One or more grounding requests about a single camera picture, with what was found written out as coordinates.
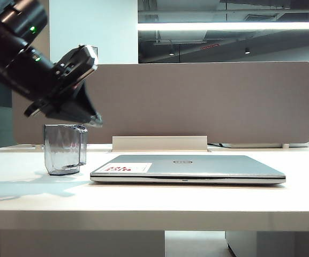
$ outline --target floor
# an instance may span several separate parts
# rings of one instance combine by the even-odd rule
[[[166,231],[166,257],[232,257],[223,231]]]

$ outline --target laptop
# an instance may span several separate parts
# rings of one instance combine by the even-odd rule
[[[285,174],[244,155],[119,155],[91,172],[101,183],[280,184]]]

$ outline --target green led light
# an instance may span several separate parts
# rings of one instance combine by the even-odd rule
[[[29,30],[32,32],[32,34],[36,33],[36,27],[35,26],[32,26]]]

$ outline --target desk surface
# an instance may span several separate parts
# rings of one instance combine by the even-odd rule
[[[91,182],[91,171],[122,154],[110,149],[89,146],[80,173],[57,177],[42,150],[0,148],[0,229],[309,231],[309,148],[170,153],[247,155],[286,174],[264,187]]]

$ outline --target fluorescent light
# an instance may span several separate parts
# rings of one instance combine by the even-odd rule
[[[139,31],[261,31],[309,29],[309,22],[139,23]]]

